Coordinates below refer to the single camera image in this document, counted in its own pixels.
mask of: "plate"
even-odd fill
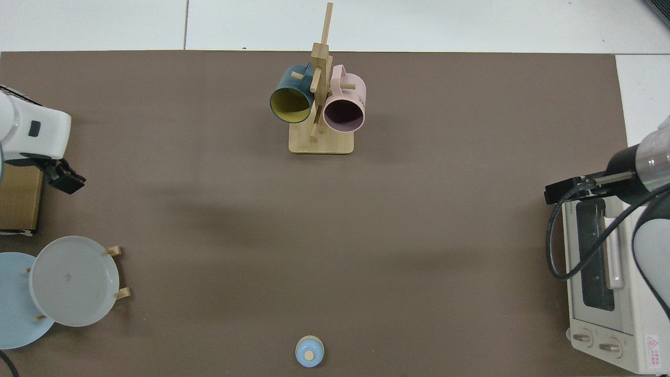
[[[40,252],[29,286],[33,302],[45,316],[66,326],[87,326],[114,306],[119,270],[100,244],[70,235]]]
[[[0,253],[0,349],[30,344],[54,324],[49,318],[34,321],[41,313],[30,298],[30,277],[24,272],[34,261],[28,254]]]

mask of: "mug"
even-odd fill
[[[365,82],[343,65],[333,67],[330,95],[324,105],[324,122],[339,132],[354,132],[365,121]]]
[[[290,66],[270,96],[272,112],[283,121],[300,123],[307,119],[314,103],[312,63]]]

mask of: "red warning sticker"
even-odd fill
[[[661,368],[661,345],[658,335],[647,335],[647,364],[651,369]]]

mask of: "wooden base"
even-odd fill
[[[113,247],[105,250],[105,254],[108,254],[110,256],[121,255],[121,248],[119,246],[113,246]]]
[[[114,298],[117,300],[123,299],[128,296],[130,296],[130,288],[127,287],[119,289],[119,291],[114,294]]]
[[[289,150],[296,154],[349,154],[354,151],[354,133],[333,131],[323,119],[314,124],[316,106],[301,123],[289,124]]]

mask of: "pink mug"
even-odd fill
[[[338,132],[359,129],[365,121],[365,92],[365,82],[360,77],[344,71],[341,64],[334,66],[324,105],[326,125]]]

